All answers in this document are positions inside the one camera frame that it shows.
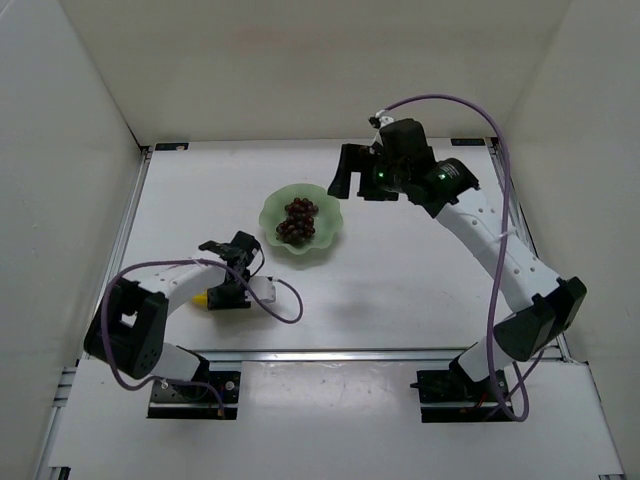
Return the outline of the yellow fake banana bunch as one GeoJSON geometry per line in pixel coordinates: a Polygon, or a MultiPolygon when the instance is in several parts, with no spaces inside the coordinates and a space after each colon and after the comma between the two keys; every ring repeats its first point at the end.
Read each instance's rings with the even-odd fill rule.
{"type": "Polygon", "coordinates": [[[203,293],[194,295],[191,301],[196,307],[207,310],[208,309],[208,292],[205,291],[203,293]]]}

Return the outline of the dark red fake grapes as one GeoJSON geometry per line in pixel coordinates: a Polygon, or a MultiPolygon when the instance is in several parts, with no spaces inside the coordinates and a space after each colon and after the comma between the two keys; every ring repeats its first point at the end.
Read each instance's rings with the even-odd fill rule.
{"type": "Polygon", "coordinates": [[[319,208],[308,198],[294,198],[284,207],[286,218],[276,227],[277,238],[286,244],[302,246],[315,235],[319,208]]]}

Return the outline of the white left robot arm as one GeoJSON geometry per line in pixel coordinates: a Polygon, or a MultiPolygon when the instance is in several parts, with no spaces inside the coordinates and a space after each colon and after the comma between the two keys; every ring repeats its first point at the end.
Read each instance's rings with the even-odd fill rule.
{"type": "Polygon", "coordinates": [[[206,310],[251,306],[249,266],[261,246],[239,231],[227,243],[209,240],[196,255],[151,261],[122,270],[107,285],[84,339],[84,351],[107,363],[116,382],[129,391],[159,382],[181,394],[220,400],[209,384],[209,362],[165,342],[168,317],[194,296],[206,310]]]}

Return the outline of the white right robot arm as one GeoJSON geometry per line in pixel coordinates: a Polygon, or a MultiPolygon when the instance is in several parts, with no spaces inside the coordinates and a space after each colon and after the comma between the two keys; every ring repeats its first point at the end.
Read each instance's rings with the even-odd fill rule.
{"type": "Polygon", "coordinates": [[[388,121],[370,146],[342,145],[329,195],[348,198],[354,173],[360,176],[359,197],[395,201],[405,195],[500,282],[510,316],[449,366],[467,389],[484,383],[490,367],[530,360],[572,324],[587,293],[584,283],[562,279],[520,239],[509,237],[476,176],[457,158],[436,159],[418,121],[388,121]]]}

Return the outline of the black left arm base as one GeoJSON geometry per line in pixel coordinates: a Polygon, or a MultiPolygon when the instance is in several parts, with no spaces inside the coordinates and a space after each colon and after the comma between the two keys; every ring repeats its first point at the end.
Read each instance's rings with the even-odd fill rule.
{"type": "Polygon", "coordinates": [[[229,367],[210,367],[207,376],[209,388],[203,386],[152,386],[147,417],[162,420],[220,420],[234,421],[239,411],[241,371],[229,367]]]}

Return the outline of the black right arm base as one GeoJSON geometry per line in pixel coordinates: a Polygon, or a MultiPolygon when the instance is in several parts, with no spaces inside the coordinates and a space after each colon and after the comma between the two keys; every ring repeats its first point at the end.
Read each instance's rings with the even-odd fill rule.
{"type": "Polygon", "coordinates": [[[417,391],[425,424],[512,421],[499,407],[488,379],[469,387],[448,369],[423,369],[409,387],[417,391]]]}

